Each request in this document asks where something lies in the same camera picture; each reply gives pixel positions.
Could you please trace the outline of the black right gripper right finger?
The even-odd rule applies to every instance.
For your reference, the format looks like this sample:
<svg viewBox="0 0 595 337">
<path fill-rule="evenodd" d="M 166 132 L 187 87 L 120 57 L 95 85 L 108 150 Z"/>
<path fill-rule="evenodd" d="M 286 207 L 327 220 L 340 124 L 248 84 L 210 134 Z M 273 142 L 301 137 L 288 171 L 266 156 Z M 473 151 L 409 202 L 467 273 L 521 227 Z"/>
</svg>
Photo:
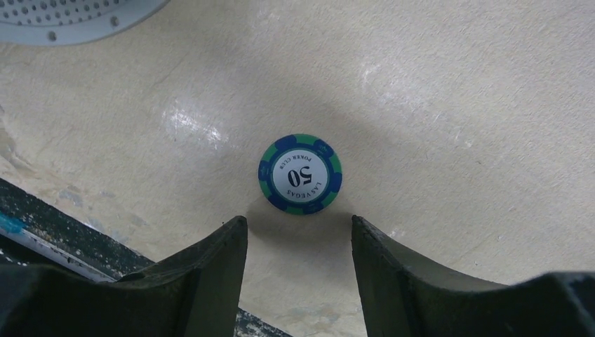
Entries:
<svg viewBox="0 0 595 337">
<path fill-rule="evenodd" d="M 594 273 L 504 285 L 450 269 L 352 217 L 352 258 L 369 336 L 593 336 Z"/>
</svg>

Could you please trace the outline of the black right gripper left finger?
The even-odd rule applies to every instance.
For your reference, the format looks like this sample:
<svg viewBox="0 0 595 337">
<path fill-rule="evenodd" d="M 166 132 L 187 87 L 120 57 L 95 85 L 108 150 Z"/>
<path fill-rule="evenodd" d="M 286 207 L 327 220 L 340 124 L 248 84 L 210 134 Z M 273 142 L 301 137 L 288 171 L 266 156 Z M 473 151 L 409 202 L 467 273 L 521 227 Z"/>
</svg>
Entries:
<svg viewBox="0 0 595 337">
<path fill-rule="evenodd" d="M 232 336 L 247 246 L 247 221 L 237 216 L 117 282 L 3 266 L 1 335 Z"/>
</svg>

